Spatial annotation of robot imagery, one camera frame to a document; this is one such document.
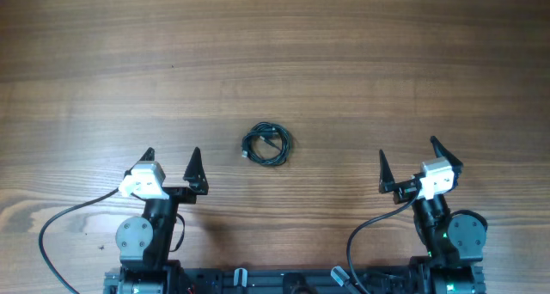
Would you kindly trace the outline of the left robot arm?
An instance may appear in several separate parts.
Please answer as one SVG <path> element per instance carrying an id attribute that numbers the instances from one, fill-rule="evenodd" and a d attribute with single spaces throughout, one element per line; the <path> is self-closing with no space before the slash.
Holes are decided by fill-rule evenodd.
<path id="1" fill-rule="evenodd" d="M 200 148 L 195 148 L 183 181 L 186 187 L 165 187 L 166 175 L 155 160 L 155 150 L 148 148 L 129 170 L 119 185 L 125 197 L 144 201 L 139 217 L 126 219 L 117 229 L 119 272 L 105 277 L 105 293 L 194 293 L 193 282 L 179 260 L 168 258 L 174 227 L 180 218 L 181 204 L 194 205 L 199 195 L 206 195 L 209 184 L 205 177 Z"/>

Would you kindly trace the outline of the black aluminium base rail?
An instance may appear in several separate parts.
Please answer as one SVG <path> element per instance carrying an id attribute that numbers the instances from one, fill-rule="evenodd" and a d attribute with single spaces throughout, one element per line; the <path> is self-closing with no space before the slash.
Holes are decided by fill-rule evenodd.
<path id="1" fill-rule="evenodd" d="M 340 287 L 331 270 L 247 270 L 247 287 L 234 287 L 234 271 L 187 269 L 194 293 L 359 293 L 351 279 Z M 117 273 L 107 273 L 112 277 Z M 359 282 L 369 293 L 486 293 L 485 276 L 480 266 L 466 268 L 429 268 L 424 265 L 369 267 L 357 272 Z"/>

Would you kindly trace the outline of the left grey spring clamp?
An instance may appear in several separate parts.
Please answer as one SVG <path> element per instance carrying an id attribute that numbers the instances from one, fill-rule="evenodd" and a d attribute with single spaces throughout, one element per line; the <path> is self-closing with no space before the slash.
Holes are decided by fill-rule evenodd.
<path id="1" fill-rule="evenodd" d="M 248 270 L 242 267 L 235 269 L 233 282 L 234 287 L 246 288 L 248 286 Z"/>

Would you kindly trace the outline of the right grey spring clamp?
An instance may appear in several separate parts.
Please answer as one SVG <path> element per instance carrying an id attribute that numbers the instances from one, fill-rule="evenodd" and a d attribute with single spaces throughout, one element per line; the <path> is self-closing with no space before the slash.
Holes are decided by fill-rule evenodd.
<path id="1" fill-rule="evenodd" d="M 330 275 L 340 287 L 347 287 L 350 284 L 350 277 L 341 266 L 333 267 Z"/>

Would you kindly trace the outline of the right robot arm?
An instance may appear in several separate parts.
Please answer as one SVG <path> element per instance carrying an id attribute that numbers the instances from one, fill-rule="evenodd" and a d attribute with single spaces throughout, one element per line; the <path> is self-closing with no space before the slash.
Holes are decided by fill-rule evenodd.
<path id="1" fill-rule="evenodd" d="M 407 266 L 406 290 L 411 293 L 486 292 L 483 247 L 488 222 L 470 210 L 451 211 L 444 194 L 458 186 L 463 163 L 436 137 L 435 157 L 420 165 L 407 181 L 394 179 L 383 151 L 380 158 L 380 193 L 392 193 L 395 204 L 413 210 L 413 222 L 428 255 L 412 257 Z"/>

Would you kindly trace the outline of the grey spring clamp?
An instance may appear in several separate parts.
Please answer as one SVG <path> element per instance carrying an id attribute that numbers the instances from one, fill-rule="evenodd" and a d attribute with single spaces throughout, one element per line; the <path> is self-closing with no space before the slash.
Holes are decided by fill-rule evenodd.
<path id="1" fill-rule="evenodd" d="M 233 282 L 234 287 L 246 288 L 248 286 L 248 270 L 242 267 L 235 269 Z"/>
<path id="2" fill-rule="evenodd" d="M 330 275 L 340 287 L 347 287 L 350 284 L 350 277 L 341 266 L 333 267 Z"/>

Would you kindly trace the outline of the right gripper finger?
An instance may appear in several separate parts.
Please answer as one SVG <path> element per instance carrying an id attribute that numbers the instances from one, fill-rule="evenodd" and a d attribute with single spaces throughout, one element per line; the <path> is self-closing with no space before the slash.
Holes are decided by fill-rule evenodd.
<path id="1" fill-rule="evenodd" d="M 430 138 L 433 150 L 435 152 L 436 157 L 445 157 L 451 167 L 452 170 L 456 174 L 460 174 L 463 169 L 463 162 L 460 161 L 454 154 L 452 154 L 449 150 L 447 150 L 443 144 L 437 139 L 436 136 L 431 136 Z"/>
<path id="2" fill-rule="evenodd" d="M 379 193 L 393 192 L 395 180 L 383 150 L 379 150 L 379 160 L 380 160 Z"/>

